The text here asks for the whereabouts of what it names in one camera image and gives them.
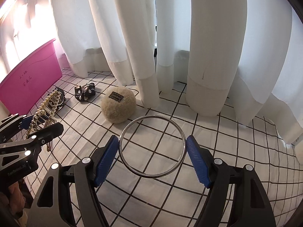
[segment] pink box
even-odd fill
[[[28,114],[62,77],[52,39],[21,61],[0,83],[0,101],[12,114]]]

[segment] hand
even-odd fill
[[[5,194],[0,192],[0,201],[3,205],[9,206],[12,215],[23,210],[25,205],[25,198],[23,197],[18,182],[15,182],[9,186],[9,192],[11,193],[9,199]]]

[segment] silver ring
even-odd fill
[[[125,160],[123,154],[122,154],[122,141],[123,141],[123,138],[124,138],[124,135],[127,131],[127,129],[132,126],[134,123],[137,123],[138,121],[140,120],[145,120],[145,119],[148,119],[148,118],[156,118],[156,119],[161,119],[161,120],[166,120],[167,122],[171,123],[174,127],[177,128],[177,130],[180,132],[181,134],[181,137],[182,137],[182,141],[183,141],[183,152],[182,152],[182,155],[179,159],[179,161],[172,167],[170,168],[169,170],[163,172],[163,173],[160,173],[160,174],[153,174],[153,175],[150,175],[150,174],[145,174],[145,173],[142,173],[140,171],[138,171],[137,169],[131,167]],[[120,137],[119,137],[119,154],[120,154],[120,157],[121,157],[121,160],[123,162],[123,164],[126,166],[126,168],[128,170],[130,170],[132,173],[136,174],[137,176],[140,176],[140,177],[144,177],[144,178],[158,178],[158,177],[164,177],[170,173],[172,173],[175,169],[177,169],[179,167],[179,165],[183,162],[183,160],[185,159],[185,155],[186,155],[186,138],[185,138],[185,135],[184,135],[184,132],[182,131],[182,129],[180,128],[180,126],[177,125],[176,122],[172,121],[171,119],[169,118],[166,118],[166,117],[163,117],[163,116],[160,116],[160,115],[146,115],[146,116],[142,116],[142,117],[139,117],[133,121],[131,121],[125,128],[124,130],[122,131]]]

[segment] fuzzy ball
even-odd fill
[[[126,121],[136,110],[136,97],[125,87],[113,87],[102,98],[101,110],[111,123]]]

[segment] sunlight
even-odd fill
[[[15,19],[14,43],[20,60],[56,37],[55,23],[49,6],[35,5],[35,17],[30,20],[30,28],[27,28],[25,21],[27,3],[20,6],[16,15],[19,19]]]
[[[3,61],[2,56],[0,56],[0,82],[6,77],[7,70]]]
[[[15,45],[12,41],[8,41],[6,43],[5,52],[6,52],[7,61],[9,63],[9,67],[12,70],[20,62],[20,60],[18,58],[18,54],[16,52]]]
[[[9,12],[9,9],[14,5],[15,0],[6,0],[0,8],[0,18]]]

